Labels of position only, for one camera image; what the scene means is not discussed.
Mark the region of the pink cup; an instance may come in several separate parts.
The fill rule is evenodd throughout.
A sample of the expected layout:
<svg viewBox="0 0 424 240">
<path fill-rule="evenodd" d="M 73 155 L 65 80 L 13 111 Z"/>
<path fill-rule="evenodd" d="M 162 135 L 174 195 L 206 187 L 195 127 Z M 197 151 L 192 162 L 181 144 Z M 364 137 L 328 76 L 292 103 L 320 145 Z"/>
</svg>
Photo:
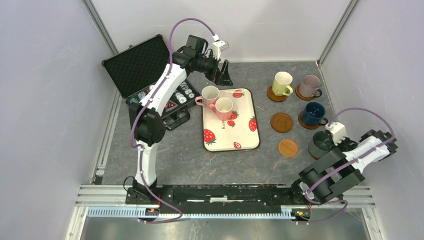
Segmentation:
<svg viewBox="0 0 424 240">
<path fill-rule="evenodd" d="M 209 109 L 220 121 L 227 121 L 233 112 L 233 101 L 227 97 L 221 97 L 215 103 L 208 105 Z"/>
</svg>

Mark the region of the dark green mug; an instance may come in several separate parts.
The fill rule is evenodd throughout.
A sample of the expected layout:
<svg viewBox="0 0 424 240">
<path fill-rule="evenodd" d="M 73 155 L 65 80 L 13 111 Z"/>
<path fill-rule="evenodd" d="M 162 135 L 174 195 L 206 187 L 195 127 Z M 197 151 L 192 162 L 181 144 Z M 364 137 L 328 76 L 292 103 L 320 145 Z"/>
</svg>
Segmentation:
<svg viewBox="0 0 424 240">
<path fill-rule="evenodd" d="M 335 147 L 332 135 L 328 130 L 318 131 L 309 142 L 308 152 L 315 160 L 318 160 Z"/>
</svg>

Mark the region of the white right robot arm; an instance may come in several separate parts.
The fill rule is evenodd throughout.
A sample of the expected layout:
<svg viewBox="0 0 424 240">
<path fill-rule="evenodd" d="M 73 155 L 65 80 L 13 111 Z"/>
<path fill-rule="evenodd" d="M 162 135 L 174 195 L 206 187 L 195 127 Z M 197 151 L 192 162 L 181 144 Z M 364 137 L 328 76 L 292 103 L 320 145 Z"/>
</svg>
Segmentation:
<svg viewBox="0 0 424 240">
<path fill-rule="evenodd" d="M 365 180 L 368 165 L 388 158 L 397 148 L 396 138 L 381 130 L 366 132 L 358 142 L 346 137 L 338 144 L 328 130 L 318 131 L 308 145 L 315 162 L 298 174 L 288 191 L 289 199 L 295 204 L 341 200 L 344 192 Z"/>
</svg>

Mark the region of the dark brown wooden coaster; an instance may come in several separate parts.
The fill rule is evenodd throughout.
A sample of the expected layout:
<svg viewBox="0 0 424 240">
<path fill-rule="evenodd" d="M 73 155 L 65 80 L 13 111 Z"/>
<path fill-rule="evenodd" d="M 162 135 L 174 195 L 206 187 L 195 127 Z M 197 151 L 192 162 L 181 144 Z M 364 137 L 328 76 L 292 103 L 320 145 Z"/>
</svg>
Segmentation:
<svg viewBox="0 0 424 240">
<path fill-rule="evenodd" d="M 320 127 L 320 125 L 318 125 L 318 124 L 316 124 L 316 125 L 306 125 L 306 124 L 303 122 L 303 120 L 302 120 L 302 115 L 303 115 L 303 111 L 301 111 L 301 112 L 299 113 L 299 115 L 298 115 L 297 119 L 298 119 L 299 124 L 300 124 L 303 128 L 308 129 L 308 130 L 315 130 L 315 129 L 317 129 L 317 128 L 319 128 L 319 127 Z"/>
<path fill-rule="evenodd" d="M 300 89 L 300 85 L 298 84 L 298 85 L 296 86 L 296 88 L 295 88 L 294 92 L 295 92 L 296 96 L 297 96 L 299 99 L 301 99 L 301 100 L 303 100 L 303 101 L 311 101 L 311 100 L 314 100 L 314 99 L 315 99 L 315 97 L 314 97 L 314 96 L 312 96 L 312 97 L 305 97 L 305 96 L 301 95 L 301 94 L 300 94 L 300 92 L 299 92 L 299 89 Z"/>
<path fill-rule="evenodd" d="M 277 112 L 271 117 L 270 125 L 278 133 L 288 133 L 293 128 L 294 121 L 287 113 Z"/>
<path fill-rule="evenodd" d="M 276 103 L 284 102 L 288 98 L 287 95 L 281 95 L 281 96 L 275 95 L 274 92 L 272 91 L 272 86 L 268 87 L 266 94 L 271 101 Z"/>
</svg>

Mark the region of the purple glass mug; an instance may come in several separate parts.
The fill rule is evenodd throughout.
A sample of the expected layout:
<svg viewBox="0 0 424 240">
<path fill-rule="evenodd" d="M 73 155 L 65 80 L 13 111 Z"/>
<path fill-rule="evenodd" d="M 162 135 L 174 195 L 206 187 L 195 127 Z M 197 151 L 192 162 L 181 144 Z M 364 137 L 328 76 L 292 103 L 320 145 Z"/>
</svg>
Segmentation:
<svg viewBox="0 0 424 240">
<path fill-rule="evenodd" d="M 303 98 L 319 98 L 323 94 L 321 85 L 322 81 L 318 76 L 308 74 L 303 77 L 298 92 Z"/>
</svg>

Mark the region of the light brown wooden coaster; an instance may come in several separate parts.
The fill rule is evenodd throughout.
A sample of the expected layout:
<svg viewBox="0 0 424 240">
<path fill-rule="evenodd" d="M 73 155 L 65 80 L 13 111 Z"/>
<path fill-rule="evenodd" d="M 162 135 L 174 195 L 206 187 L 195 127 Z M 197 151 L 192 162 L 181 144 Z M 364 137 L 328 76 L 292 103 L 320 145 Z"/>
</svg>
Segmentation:
<svg viewBox="0 0 424 240">
<path fill-rule="evenodd" d="M 278 143 L 278 151 L 284 157 L 292 158 L 297 155 L 299 147 L 294 140 L 283 139 Z"/>
</svg>

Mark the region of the strawberry pattern white tray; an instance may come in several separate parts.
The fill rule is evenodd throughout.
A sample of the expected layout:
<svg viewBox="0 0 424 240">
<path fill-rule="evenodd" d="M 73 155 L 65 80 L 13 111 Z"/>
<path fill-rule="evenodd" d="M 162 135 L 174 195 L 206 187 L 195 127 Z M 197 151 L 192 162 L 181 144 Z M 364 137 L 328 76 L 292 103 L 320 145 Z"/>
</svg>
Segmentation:
<svg viewBox="0 0 424 240">
<path fill-rule="evenodd" d="M 257 149 L 260 135 L 251 91 L 247 88 L 221 89 L 220 96 L 232 101 L 231 116 L 221 121 L 211 110 L 202 108 L 205 150 L 230 152 Z"/>
</svg>

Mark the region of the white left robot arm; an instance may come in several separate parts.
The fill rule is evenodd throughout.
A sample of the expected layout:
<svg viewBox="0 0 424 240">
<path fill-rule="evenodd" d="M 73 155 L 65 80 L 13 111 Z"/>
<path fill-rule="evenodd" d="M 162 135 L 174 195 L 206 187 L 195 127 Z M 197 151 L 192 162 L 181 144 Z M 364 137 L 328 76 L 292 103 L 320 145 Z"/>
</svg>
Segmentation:
<svg viewBox="0 0 424 240">
<path fill-rule="evenodd" d="M 186 45 L 170 52 L 169 62 L 159 81 L 140 101 L 140 107 L 135 111 L 131 139 L 136 141 L 138 159 L 133 188 L 145 204 L 151 204 L 157 198 L 157 190 L 153 187 L 157 181 L 156 155 L 166 131 L 162 113 L 174 91 L 193 72 L 203 73 L 217 86 L 233 85 L 228 71 L 229 61 L 224 60 L 219 68 L 221 54 L 229 48 L 229 43 L 220 40 L 217 35 L 213 39 L 208 56 L 203 53 L 206 40 L 194 35 L 188 37 Z"/>
</svg>

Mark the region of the light green cup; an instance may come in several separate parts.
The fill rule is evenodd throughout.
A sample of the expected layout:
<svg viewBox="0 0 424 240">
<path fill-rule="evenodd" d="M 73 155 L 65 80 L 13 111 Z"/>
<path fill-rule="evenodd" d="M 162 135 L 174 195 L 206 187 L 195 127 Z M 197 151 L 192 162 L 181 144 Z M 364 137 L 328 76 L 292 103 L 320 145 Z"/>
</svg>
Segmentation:
<svg viewBox="0 0 424 240">
<path fill-rule="evenodd" d="M 290 73 L 286 71 L 280 71 L 274 76 L 271 90 L 274 95 L 280 96 L 290 96 L 293 93 L 293 88 L 291 83 L 293 77 Z"/>
</svg>

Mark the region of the pink mug with handle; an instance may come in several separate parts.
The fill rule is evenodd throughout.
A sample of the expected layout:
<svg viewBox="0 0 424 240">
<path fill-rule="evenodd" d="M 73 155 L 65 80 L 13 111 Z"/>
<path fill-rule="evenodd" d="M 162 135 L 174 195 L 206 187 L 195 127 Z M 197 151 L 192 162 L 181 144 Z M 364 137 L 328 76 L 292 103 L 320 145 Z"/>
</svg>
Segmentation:
<svg viewBox="0 0 424 240">
<path fill-rule="evenodd" d="M 220 97 L 220 90 L 215 86 L 206 86 L 202 89 L 201 95 L 195 98 L 195 103 L 199 106 L 209 108 Z"/>
</svg>

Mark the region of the dark blue mug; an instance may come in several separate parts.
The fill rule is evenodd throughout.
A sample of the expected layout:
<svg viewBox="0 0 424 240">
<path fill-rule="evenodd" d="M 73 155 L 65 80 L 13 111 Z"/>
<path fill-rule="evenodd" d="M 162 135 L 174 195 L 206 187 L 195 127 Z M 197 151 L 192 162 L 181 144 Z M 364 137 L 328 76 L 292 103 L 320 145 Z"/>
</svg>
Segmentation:
<svg viewBox="0 0 424 240">
<path fill-rule="evenodd" d="M 300 119 L 306 126 L 324 126 L 329 122 L 325 107 L 318 102 L 309 102 L 304 107 Z"/>
</svg>

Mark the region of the black poker chip case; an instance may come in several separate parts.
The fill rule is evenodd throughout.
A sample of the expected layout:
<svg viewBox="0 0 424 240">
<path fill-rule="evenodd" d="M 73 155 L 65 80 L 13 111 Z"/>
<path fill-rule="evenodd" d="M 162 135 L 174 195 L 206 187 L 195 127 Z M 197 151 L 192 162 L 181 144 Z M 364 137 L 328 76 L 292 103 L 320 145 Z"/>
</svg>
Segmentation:
<svg viewBox="0 0 424 240">
<path fill-rule="evenodd" d="M 140 102 L 153 90 L 156 82 L 163 79 L 169 62 L 169 51 L 164 37 L 157 34 L 137 45 L 102 62 L 128 107 L 132 124 L 142 108 Z M 189 108 L 195 106 L 200 93 L 185 79 L 174 90 L 165 104 L 162 121 L 171 131 L 187 122 L 191 115 Z"/>
</svg>

